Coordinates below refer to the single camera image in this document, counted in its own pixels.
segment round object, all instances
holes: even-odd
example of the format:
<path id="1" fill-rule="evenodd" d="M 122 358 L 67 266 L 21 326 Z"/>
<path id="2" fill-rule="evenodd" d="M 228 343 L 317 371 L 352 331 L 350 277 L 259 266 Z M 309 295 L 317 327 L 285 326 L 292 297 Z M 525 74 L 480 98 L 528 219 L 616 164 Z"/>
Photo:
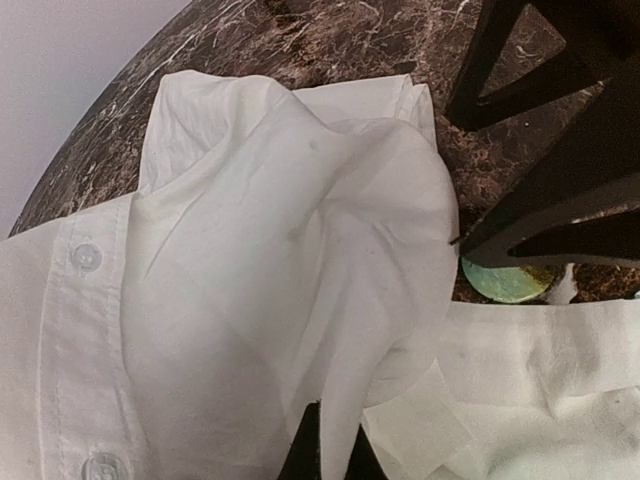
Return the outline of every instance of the round object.
<path id="1" fill-rule="evenodd" d="M 83 243 L 76 247 L 71 256 L 73 264 L 83 272 L 93 272 L 102 263 L 102 253 L 91 243 Z"/>
<path id="2" fill-rule="evenodd" d="M 83 480 L 129 480 L 127 469 L 118 457 L 111 453 L 91 455 L 82 467 Z"/>
<path id="3" fill-rule="evenodd" d="M 523 303 L 533 300 L 553 286 L 562 267 L 484 268 L 462 260 L 467 280 L 478 292 L 500 303 Z"/>

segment shirt button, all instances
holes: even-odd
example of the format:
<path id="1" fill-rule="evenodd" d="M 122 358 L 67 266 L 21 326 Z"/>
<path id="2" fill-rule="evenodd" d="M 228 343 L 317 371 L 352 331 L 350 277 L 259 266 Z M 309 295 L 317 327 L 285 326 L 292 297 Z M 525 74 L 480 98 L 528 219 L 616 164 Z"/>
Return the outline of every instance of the shirt button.
<path id="1" fill-rule="evenodd" d="M 128 480 L 127 470 L 115 455 L 96 453 L 82 467 L 82 480 Z"/>
<path id="2" fill-rule="evenodd" d="M 71 261 L 83 272 L 93 272 L 102 263 L 102 254 L 95 245 L 83 243 L 73 251 Z"/>

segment marble table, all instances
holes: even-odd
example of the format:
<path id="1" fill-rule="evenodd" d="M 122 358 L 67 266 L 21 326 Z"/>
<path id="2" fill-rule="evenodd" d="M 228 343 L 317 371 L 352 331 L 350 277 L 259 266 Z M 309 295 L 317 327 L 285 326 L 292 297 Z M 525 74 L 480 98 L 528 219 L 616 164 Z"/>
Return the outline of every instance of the marble table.
<path id="1" fill-rule="evenodd" d="M 135 190 L 160 79 L 195 69 L 268 75 L 289 88 L 410 73 L 430 85 L 438 143 L 464 230 L 598 94 L 587 89 L 477 133 L 442 115 L 481 0 L 195 0 L 167 24 L 87 112 L 43 175 L 13 234 Z M 516 26 L 487 89 L 549 58 L 563 42 L 533 7 Z M 577 265 L 574 301 L 626 298 L 640 270 Z M 485 300 L 459 275 L 454 298 Z"/>

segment white cloth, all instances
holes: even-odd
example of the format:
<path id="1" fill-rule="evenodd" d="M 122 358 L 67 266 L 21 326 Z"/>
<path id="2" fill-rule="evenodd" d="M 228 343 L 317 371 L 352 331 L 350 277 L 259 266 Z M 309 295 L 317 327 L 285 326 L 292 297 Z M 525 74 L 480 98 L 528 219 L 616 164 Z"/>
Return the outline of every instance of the white cloth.
<path id="1" fill-rule="evenodd" d="M 2 244 L 7 477 L 79 478 L 104 451 L 136 478 L 275 478 L 322 399 L 341 478 L 363 407 L 422 375 L 444 325 L 457 209 L 433 131 L 408 76 L 165 77 L 139 193 Z"/>
<path id="2" fill-rule="evenodd" d="M 0 477 L 275 478 L 321 398 L 325 480 L 366 406 L 391 480 L 638 478 L 640 302 L 450 304 L 434 132 L 407 76 L 165 77 L 138 193 L 0 243 Z"/>

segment green coaster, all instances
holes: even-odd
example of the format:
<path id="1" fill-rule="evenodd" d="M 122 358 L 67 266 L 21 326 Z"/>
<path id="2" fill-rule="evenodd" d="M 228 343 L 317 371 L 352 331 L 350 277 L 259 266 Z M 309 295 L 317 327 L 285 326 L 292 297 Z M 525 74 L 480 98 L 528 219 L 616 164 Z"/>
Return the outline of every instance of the green coaster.
<path id="1" fill-rule="evenodd" d="M 464 258 L 462 269 L 478 292 L 500 303 L 523 303 L 549 290 L 563 272 L 561 266 L 484 268 Z"/>

